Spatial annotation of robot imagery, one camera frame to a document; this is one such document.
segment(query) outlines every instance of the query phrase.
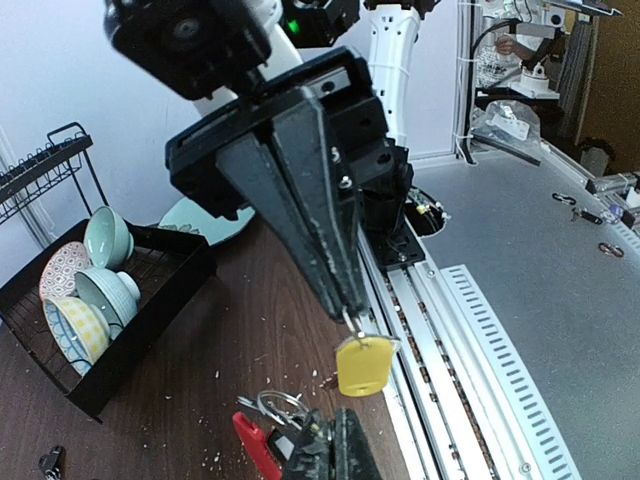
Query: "metal ring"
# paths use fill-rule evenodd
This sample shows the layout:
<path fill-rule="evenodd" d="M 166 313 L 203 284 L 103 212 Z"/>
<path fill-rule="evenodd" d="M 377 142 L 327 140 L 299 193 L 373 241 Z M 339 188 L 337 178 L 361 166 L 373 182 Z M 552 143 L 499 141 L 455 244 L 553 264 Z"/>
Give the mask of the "metal ring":
<path fill-rule="evenodd" d="M 575 205 L 577 203 L 575 198 L 563 193 L 553 193 L 551 198 L 565 205 Z"/>
<path fill-rule="evenodd" d="M 617 245 L 610 245 L 608 243 L 602 242 L 598 244 L 598 250 L 600 250 L 605 255 L 613 255 L 616 258 L 624 257 L 624 250 L 618 247 Z"/>
<path fill-rule="evenodd" d="M 304 417 L 309 413 L 309 408 L 296 397 L 292 397 L 291 395 L 283 392 L 278 392 L 277 390 L 264 390 L 258 394 L 258 398 L 256 399 L 258 409 L 264 416 L 271 418 L 274 422 L 283 427 L 289 425 L 295 427 L 297 430 L 302 430 L 302 426 L 293 421 L 293 415 L 289 415 L 287 412 L 283 412 L 279 408 L 269 406 L 265 400 L 269 397 L 283 400 L 289 405 L 296 407 L 298 409 L 297 413 Z"/>
<path fill-rule="evenodd" d="M 347 324 L 347 328 L 351 332 L 351 335 L 353 335 L 355 339 L 358 340 L 358 343 L 360 344 L 360 346 L 363 348 L 366 347 L 366 344 L 362 341 L 362 339 L 365 337 L 365 334 L 362 330 L 358 330 L 355 327 L 355 324 L 353 323 L 351 316 L 347 312 L 346 307 L 342 309 L 342 318 L 344 318 L 344 323 Z"/>

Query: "dark wood surface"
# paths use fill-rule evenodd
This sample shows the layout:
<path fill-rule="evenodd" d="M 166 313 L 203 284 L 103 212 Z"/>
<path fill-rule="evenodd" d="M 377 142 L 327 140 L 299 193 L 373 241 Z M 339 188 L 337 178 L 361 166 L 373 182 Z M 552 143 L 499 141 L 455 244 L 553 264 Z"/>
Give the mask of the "dark wood surface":
<path fill-rule="evenodd" d="M 68 480 L 260 478 L 231 416 L 237 395 L 267 388 L 301 393 L 327 414 L 355 409 L 383 478 L 408 478 L 382 394 L 349 399 L 319 387 L 347 332 L 326 318 L 274 235 L 254 221 L 217 257 L 218 277 L 107 405 L 103 425 L 71 405 L 0 327 L 2 478 L 44 478 L 38 458 L 56 444 L 67 449 Z"/>

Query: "black bracket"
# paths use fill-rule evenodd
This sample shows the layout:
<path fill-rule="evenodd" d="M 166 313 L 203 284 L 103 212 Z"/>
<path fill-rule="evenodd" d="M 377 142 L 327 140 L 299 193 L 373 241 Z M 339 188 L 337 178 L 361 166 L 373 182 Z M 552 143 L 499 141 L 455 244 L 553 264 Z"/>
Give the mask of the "black bracket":
<path fill-rule="evenodd" d="M 378 5 L 400 5 L 403 10 L 415 8 L 420 14 L 420 19 L 431 12 L 441 0 L 365 0 L 364 6 L 367 10 L 375 10 Z"/>
<path fill-rule="evenodd" d="M 283 0 L 280 23 L 296 48 L 331 47 L 360 19 L 359 0 Z"/>
<path fill-rule="evenodd" d="M 343 308 L 368 308 L 360 220 L 382 235 L 375 251 L 393 252 L 381 268 L 424 258 L 402 215 L 413 177 L 407 151 L 386 133 L 366 62 L 334 49 L 169 141 L 167 167 L 171 183 L 214 216 L 233 218 L 250 203 L 342 322 Z"/>

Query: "dish rack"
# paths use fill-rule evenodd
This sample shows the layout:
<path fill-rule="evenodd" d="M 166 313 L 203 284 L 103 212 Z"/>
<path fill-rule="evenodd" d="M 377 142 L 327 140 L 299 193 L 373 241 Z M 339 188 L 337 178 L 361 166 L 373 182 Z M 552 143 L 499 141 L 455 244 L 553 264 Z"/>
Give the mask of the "dish rack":
<path fill-rule="evenodd" d="M 74 127 L 80 130 L 76 135 L 59 144 L 53 142 L 54 135 Z M 74 179 L 90 216 L 91 207 L 75 175 L 83 159 L 103 204 L 108 205 L 87 154 L 93 141 L 84 128 L 74 122 L 50 132 L 47 138 L 44 150 L 21 160 L 9 175 L 0 172 L 0 225 L 67 178 Z M 81 377 L 49 331 L 38 287 L 51 256 L 68 242 L 82 242 L 87 223 L 88 219 L 80 221 L 0 288 L 0 318 L 67 399 L 102 423 L 98 417 L 102 409 L 184 305 L 215 274 L 216 264 L 202 236 L 127 224 L 135 250 L 121 270 L 140 288 L 139 310 Z"/>

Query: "light blue bowl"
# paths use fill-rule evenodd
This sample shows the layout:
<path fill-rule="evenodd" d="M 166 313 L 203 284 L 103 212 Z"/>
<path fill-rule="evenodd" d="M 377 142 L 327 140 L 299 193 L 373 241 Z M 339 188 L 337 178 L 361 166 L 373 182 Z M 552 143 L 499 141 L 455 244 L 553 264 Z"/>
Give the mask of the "light blue bowl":
<path fill-rule="evenodd" d="M 109 324 L 109 336 L 115 340 L 138 313 L 140 290 L 136 282 L 124 272 L 96 267 L 76 272 L 75 281 L 80 299 L 100 310 Z"/>
<path fill-rule="evenodd" d="M 100 207 L 84 232 L 84 246 L 94 266 L 114 269 L 131 257 L 133 236 L 111 207 Z"/>

